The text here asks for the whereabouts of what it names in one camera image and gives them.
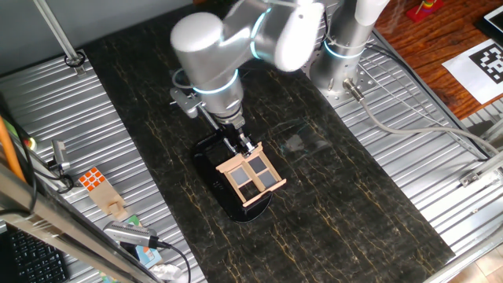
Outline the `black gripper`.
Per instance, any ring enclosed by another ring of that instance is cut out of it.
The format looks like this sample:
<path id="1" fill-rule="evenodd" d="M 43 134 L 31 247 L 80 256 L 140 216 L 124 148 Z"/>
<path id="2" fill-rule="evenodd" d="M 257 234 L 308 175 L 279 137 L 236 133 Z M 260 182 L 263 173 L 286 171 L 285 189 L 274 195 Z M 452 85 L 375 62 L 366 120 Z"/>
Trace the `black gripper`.
<path id="1" fill-rule="evenodd" d="M 226 137 L 232 145 L 236 145 L 239 152 L 244 155 L 251 155 L 256 149 L 256 144 L 252 141 L 251 134 L 245 122 L 235 125 L 224 123 L 223 125 Z"/>

